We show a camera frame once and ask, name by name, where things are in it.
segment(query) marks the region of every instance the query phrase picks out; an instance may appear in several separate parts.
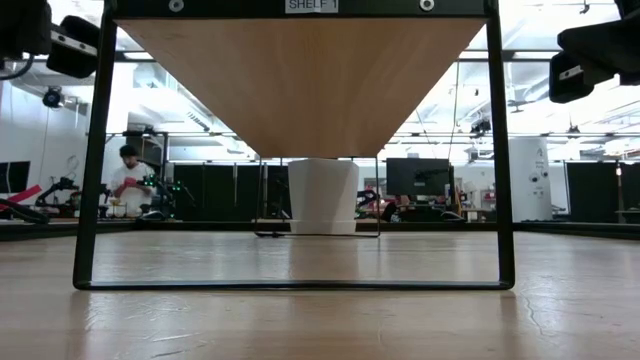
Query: shelf label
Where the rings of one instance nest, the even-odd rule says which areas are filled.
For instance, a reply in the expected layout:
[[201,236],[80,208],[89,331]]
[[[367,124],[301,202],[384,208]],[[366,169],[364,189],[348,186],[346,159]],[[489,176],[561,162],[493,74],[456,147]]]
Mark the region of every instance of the shelf label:
[[284,0],[286,14],[335,14],[339,0]]

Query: wooden floor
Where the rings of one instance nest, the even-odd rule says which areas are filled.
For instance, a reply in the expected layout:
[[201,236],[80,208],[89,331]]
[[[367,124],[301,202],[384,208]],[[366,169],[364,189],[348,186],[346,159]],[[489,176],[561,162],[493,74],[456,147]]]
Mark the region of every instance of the wooden floor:
[[[0,359],[640,359],[640,242],[517,234],[513,292],[89,293],[0,243]],[[494,280],[495,235],[99,237],[95,278]]]

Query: white cylindrical container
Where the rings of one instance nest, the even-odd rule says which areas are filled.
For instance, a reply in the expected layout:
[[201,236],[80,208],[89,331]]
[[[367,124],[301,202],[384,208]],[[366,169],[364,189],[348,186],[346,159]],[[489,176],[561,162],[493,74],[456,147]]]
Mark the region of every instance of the white cylindrical container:
[[552,220],[547,139],[510,139],[509,164],[513,221]]
[[308,235],[356,232],[358,165],[307,159],[289,163],[291,231]]

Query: man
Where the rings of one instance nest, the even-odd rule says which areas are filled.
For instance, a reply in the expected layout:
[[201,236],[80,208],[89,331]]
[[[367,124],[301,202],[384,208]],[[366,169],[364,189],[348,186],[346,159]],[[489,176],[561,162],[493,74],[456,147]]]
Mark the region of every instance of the man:
[[116,211],[119,215],[135,216],[141,212],[140,205],[151,204],[153,188],[138,185],[138,180],[154,174],[147,164],[138,161],[138,151],[131,145],[120,148],[120,157],[124,165],[113,174],[111,189],[126,211]]

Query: white shirt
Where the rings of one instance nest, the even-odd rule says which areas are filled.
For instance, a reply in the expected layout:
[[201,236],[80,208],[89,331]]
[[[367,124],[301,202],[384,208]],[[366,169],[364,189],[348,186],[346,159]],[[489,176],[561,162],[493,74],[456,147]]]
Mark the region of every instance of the white shirt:
[[[138,165],[136,165],[136,167],[134,167],[133,169],[129,169],[126,165],[123,165],[113,174],[113,179],[111,180],[111,190],[115,191],[116,189],[118,189],[122,184],[124,184],[124,179],[128,177],[132,177],[136,180],[143,180],[145,176],[149,176],[152,174],[155,174],[153,169],[143,162],[138,162]],[[147,195],[140,189],[136,189],[134,187],[126,188],[120,195],[120,205],[126,205],[126,208],[116,208],[116,214],[118,214],[118,216],[122,216],[125,214],[128,216],[135,216],[140,214],[140,205],[150,205],[153,193],[154,191],[151,191],[151,193]]]

